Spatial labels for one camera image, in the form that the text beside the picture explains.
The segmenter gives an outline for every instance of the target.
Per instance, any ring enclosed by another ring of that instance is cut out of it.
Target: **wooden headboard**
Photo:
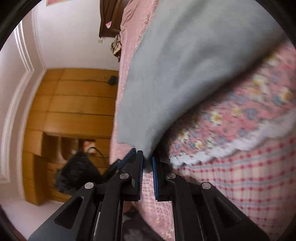
[[[115,37],[120,32],[120,24],[122,20],[123,10],[129,0],[101,0],[100,14],[101,26],[99,37]],[[111,27],[108,29],[106,24],[112,21]]]

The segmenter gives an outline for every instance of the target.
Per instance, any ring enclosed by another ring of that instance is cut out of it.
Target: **bed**
[[[158,0],[132,0],[121,21],[122,53],[110,161],[130,150],[117,143],[116,113],[134,50]],[[270,55],[195,106],[163,137],[173,171],[190,182],[209,181],[277,240],[296,213],[296,50],[285,40]],[[152,173],[144,173],[134,204],[164,240],[174,240],[170,202],[154,199]]]

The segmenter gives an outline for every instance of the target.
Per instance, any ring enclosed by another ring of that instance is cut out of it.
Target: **black cable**
[[[102,153],[102,152],[100,152],[100,151],[99,151],[97,148],[95,148],[94,146],[91,146],[90,148],[88,148],[88,149],[87,149],[87,151],[86,151],[86,153],[87,153],[87,154],[89,154],[89,150],[90,150],[90,149],[95,149],[95,150],[97,150],[97,151],[98,151],[98,153],[100,153],[100,154],[101,154],[101,156],[102,156],[103,160],[104,160],[105,162],[107,162],[107,161],[106,161],[106,159],[105,159],[105,157],[104,157],[104,155],[103,155],[103,153]]]

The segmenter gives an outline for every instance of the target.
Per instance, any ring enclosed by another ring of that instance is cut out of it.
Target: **dark fabric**
[[[122,241],[164,241],[133,207],[123,214]]]
[[[102,183],[102,177],[86,153],[79,150],[57,171],[55,187],[61,193],[74,195],[88,182]]]

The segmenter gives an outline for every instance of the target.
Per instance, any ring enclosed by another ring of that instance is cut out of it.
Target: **gray towel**
[[[130,64],[118,142],[149,158],[175,120],[284,36],[255,0],[160,0]]]

